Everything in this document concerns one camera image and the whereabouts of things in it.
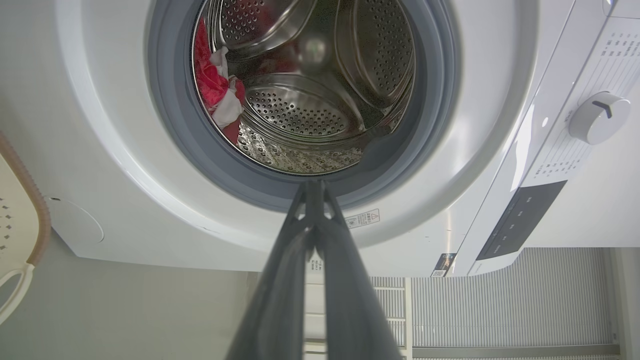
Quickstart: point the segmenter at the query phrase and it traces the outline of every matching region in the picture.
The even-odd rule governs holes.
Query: floor
[[[246,272],[77,258],[54,234],[0,325],[0,359],[222,359],[247,281]]]

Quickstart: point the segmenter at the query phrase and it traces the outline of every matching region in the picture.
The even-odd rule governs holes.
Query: stainless steel drum
[[[253,161],[335,172],[400,123],[415,55],[397,0],[211,0],[200,17],[211,50],[226,46],[229,74],[244,82],[233,145]]]

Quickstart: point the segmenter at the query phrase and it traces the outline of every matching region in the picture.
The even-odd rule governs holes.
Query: red cloth
[[[209,109],[216,106],[225,96],[229,88],[229,80],[218,75],[216,66],[209,61],[211,51],[209,50],[207,29],[204,26],[203,19],[200,20],[196,31],[194,57],[196,62],[196,83],[200,89],[200,95],[202,96],[207,111],[213,114]],[[244,105],[244,85],[240,79],[236,79],[236,97],[240,100],[240,103]],[[222,130],[222,133],[229,141],[237,144],[240,133],[240,118],[227,125]]]
[[[204,26],[204,20],[200,20],[198,31],[196,33],[196,82],[200,89],[200,95],[207,109],[218,104],[225,96],[229,88],[229,80],[218,75],[215,65],[209,61],[211,52],[209,51],[209,42],[207,40],[207,30]]]

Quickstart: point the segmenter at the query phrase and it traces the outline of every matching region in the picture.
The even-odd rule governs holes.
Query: control knob
[[[631,102],[609,92],[599,92],[580,105],[569,123],[569,135],[591,145],[613,136],[625,124]]]

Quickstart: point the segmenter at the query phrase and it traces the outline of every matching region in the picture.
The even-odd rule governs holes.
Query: warning sticker
[[[453,259],[456,258],[455,254],[442,254],[440,255],[440,259],[438,259],[438,263],[436,267],[433,269],[431,273],[431,277],[444,277],[447,275],[449,271],[449,267],[451,263],[453,263]]]
[[[373,224],[374,222],[380,221],[380,210],[375,209],[366,213],[357,214],[352,217],[344,218],[344,221],[347,222],[347,227],[350,229]]]

